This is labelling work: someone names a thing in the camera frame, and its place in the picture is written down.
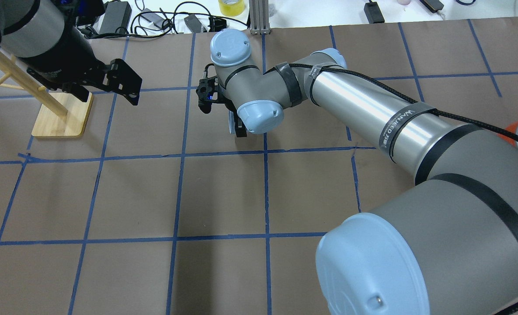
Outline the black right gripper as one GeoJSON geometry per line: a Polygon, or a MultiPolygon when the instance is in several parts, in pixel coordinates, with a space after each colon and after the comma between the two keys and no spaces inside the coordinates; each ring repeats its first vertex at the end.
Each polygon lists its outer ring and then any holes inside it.
{"type": "Polygon", "coordinates": [[[237,115],[235,105],[225,96],[225,88],[220,84],[217,86],[217,101],[219,104],[225,105],[228,110],[228,129],[229,134],[235,135],[237,138],[247,137],[247,128],[243,120],[237,115]]]}

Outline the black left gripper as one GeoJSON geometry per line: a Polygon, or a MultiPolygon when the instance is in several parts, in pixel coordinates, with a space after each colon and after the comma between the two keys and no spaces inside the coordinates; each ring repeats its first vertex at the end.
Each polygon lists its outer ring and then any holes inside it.
{"type": "Polygon", "coordinates": [[[96,60],[83,66],[69,83],[69,93],[85,102],[89,91],[87,86],[105,92],[113,92],[123,96],[133,106],[139,105],[140,90],[143,80],[122,59],[114,59],[110,64],[96,60]]]}

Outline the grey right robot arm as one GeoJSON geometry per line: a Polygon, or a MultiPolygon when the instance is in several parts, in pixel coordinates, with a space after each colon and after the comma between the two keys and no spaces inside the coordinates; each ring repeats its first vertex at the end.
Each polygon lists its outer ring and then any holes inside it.
{"type": "Polygon", "coordinates": [[[211,39],[232,130],[264,134],[305,100],[335,116],[414,178],[317,245],[332,315],[491,315],[518,297],[518,134],[438,110],[347,69],[337,49],[261,72],[249,38],[211,39]]]}

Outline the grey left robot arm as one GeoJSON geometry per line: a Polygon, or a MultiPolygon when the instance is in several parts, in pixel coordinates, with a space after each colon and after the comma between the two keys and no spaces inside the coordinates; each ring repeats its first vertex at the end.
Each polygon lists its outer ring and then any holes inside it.
{"type": "Polygon", "coordinates": [[[139,103],[142,78],[122,59],[109,64],[95,56],[77,29],[82,19],[105,13],[101,0],[0,0],[0,47],[27,66],[51,91],[87,101],[87,87],[139,103]]]}

